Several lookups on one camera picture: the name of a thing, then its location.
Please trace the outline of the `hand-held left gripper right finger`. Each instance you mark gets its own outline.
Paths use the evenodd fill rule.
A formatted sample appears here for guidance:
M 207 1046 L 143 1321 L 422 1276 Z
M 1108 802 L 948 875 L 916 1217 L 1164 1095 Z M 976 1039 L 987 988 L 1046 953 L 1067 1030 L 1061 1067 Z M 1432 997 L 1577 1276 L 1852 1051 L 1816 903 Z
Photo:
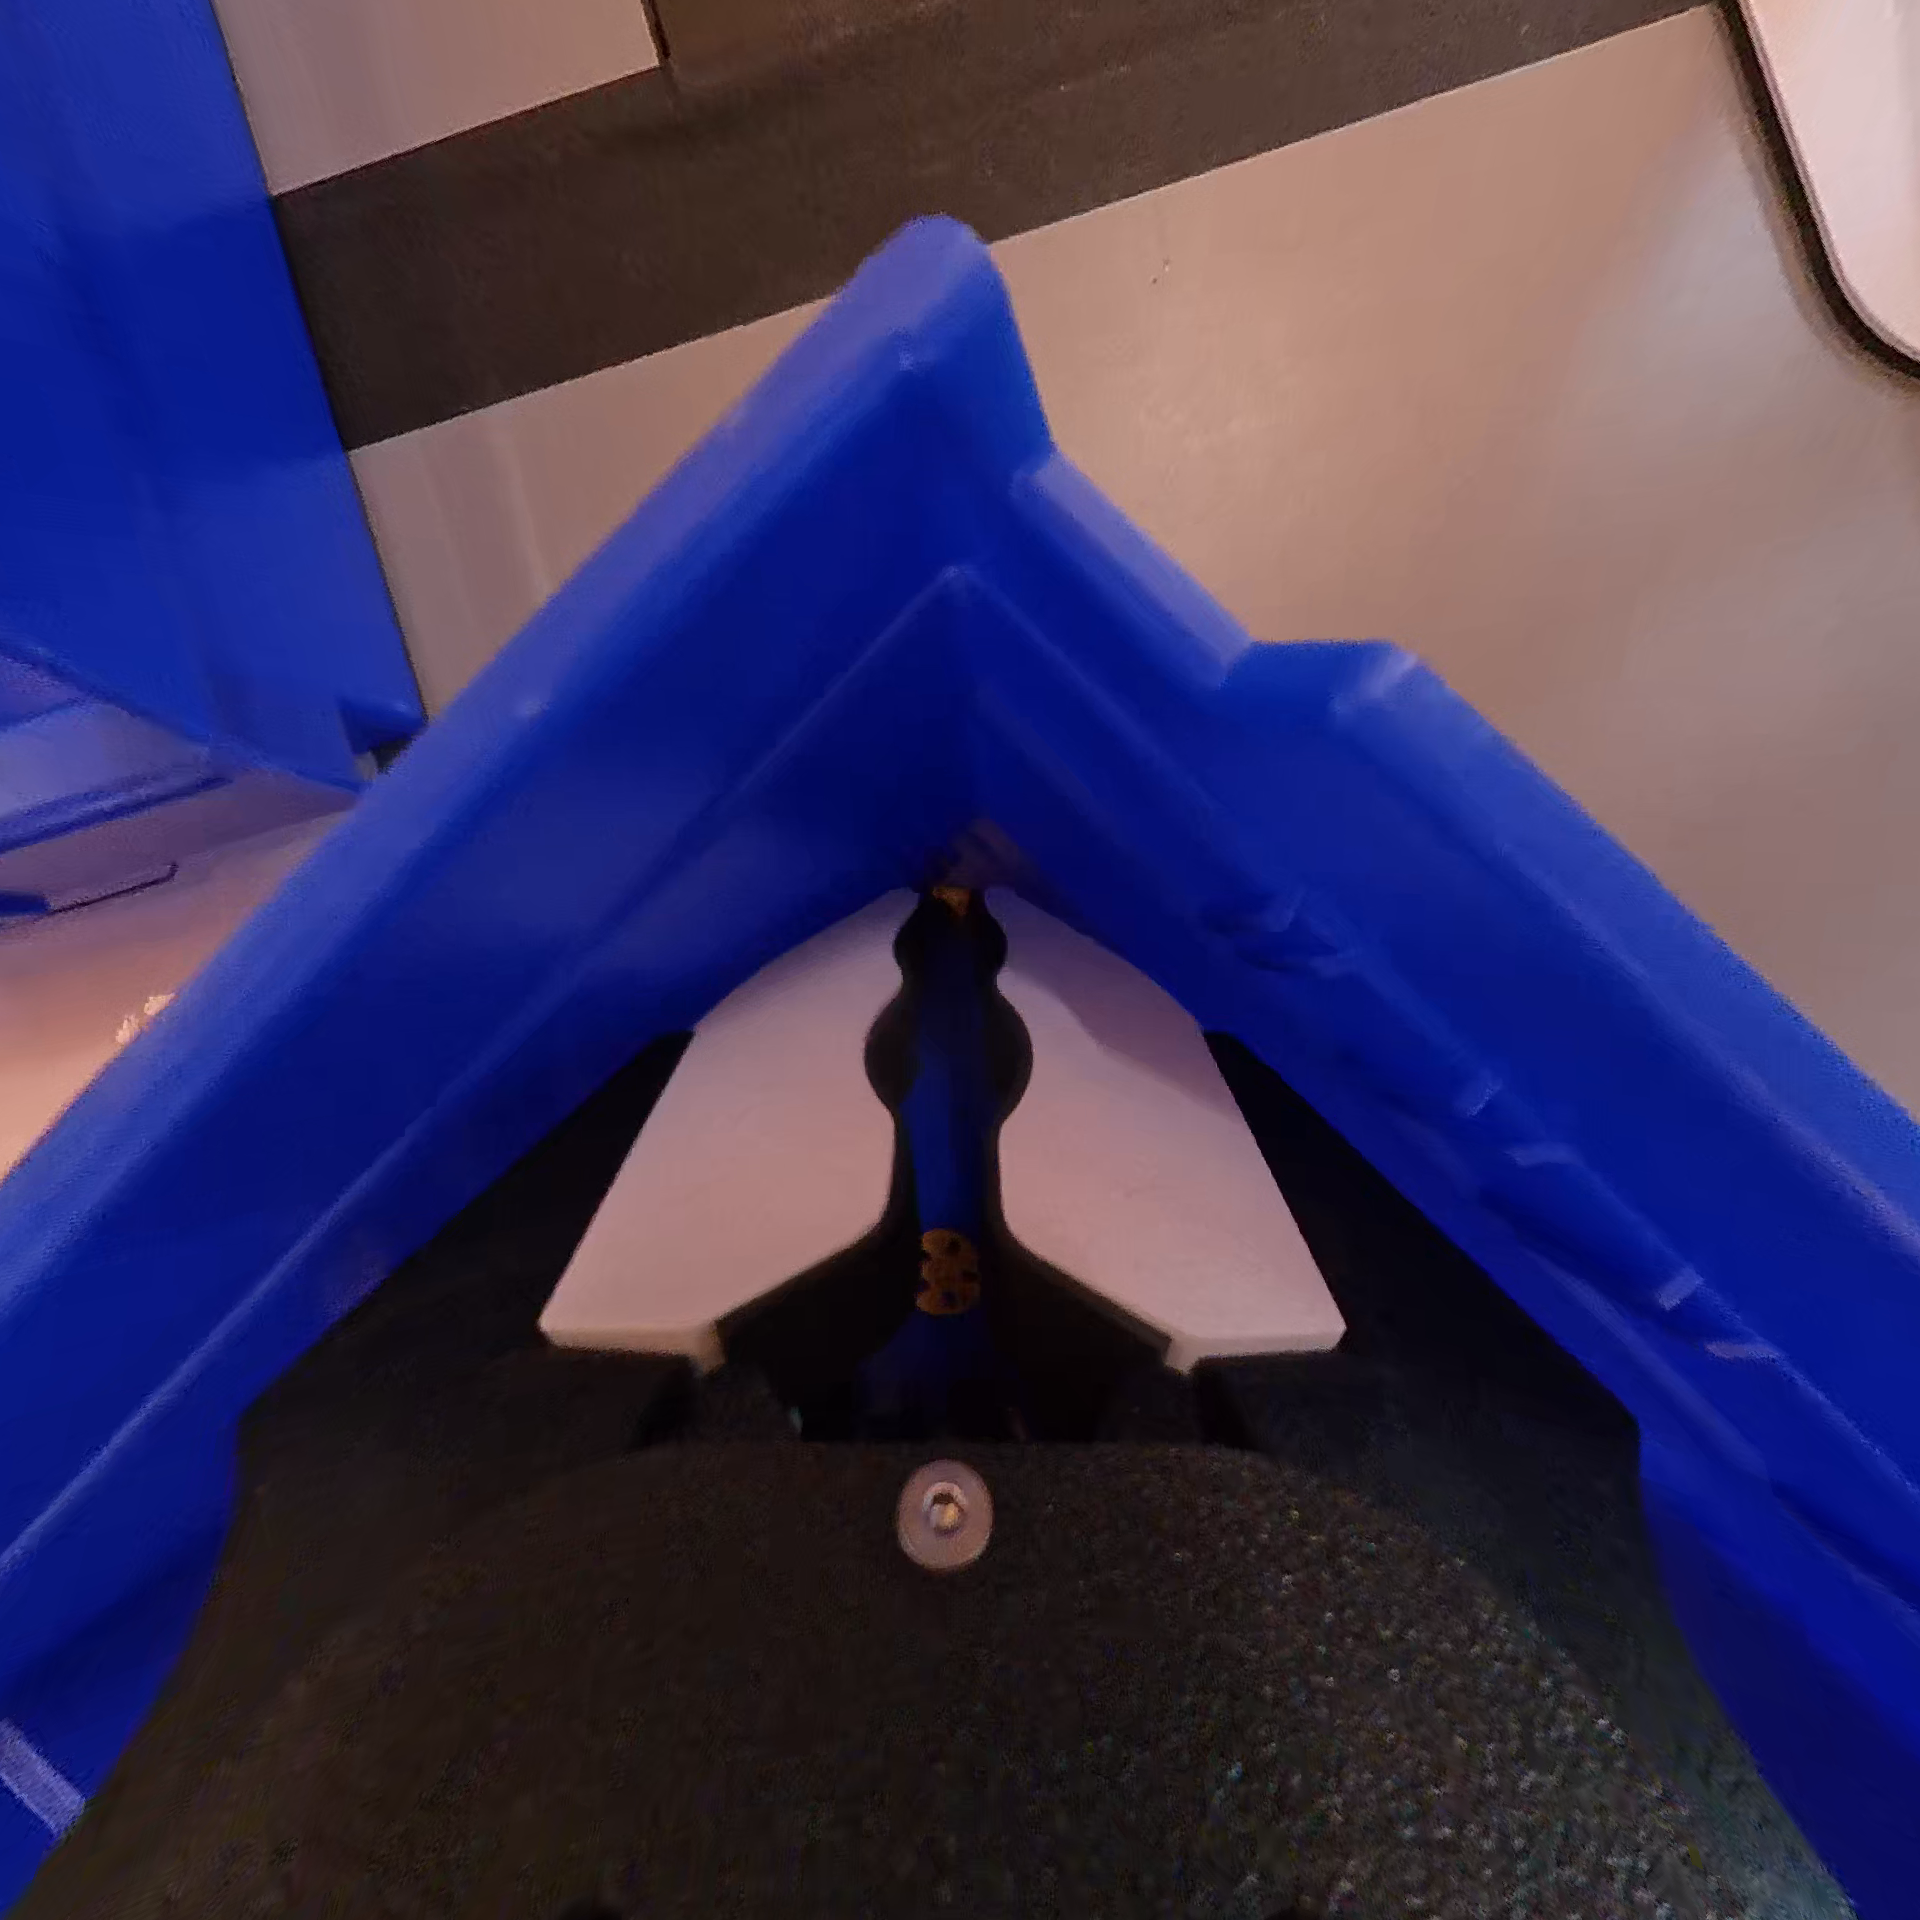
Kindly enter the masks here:
M 1204 1030 L 1133 962 L 987 894 L 1025 1091 L 997 1129 L 1008 1234 L 1095 1303 L 1208 1356 L 1339 1352 L 1342 1317 L 1239 1117 Z

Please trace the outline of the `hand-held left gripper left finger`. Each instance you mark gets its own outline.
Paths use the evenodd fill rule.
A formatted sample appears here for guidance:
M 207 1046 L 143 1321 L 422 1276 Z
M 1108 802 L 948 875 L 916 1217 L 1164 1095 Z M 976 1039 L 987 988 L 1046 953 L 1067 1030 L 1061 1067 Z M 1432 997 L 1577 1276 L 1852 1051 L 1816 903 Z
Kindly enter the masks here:
M 871 1033 L 897 997 L 912 894 L 732 985 L 640 1117 L 539 1333 L 562 1352 L 721 1364 L 721 1321 L 863 1240 L 892 1197 Z

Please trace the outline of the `blue plastic bin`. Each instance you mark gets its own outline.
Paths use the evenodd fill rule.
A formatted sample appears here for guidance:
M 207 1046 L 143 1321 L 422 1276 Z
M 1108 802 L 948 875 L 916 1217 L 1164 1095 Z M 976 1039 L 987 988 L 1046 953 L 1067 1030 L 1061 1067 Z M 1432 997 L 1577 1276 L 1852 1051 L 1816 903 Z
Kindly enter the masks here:
M 212 7 L 0 7 L 0 901 L 145 894 L 416 736 Z
M 1678 1617 L 1916 1915 L 1916 1117 L 1385 641 L 1255 641 L 912 222 L 7 1175 L 7 1731 L 117 1764 L 241 1411 L 569 1110 L 997 826 L 1645 1429 Z

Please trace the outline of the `white booklet stand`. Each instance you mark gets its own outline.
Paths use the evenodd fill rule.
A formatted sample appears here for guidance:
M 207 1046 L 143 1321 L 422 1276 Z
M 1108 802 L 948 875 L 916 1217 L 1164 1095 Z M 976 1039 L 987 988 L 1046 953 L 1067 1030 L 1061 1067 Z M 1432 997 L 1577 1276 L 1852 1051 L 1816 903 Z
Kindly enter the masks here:
M 1920 359 L 1920 7 L 1740 0 L 1791 177 L 1841 305 Z

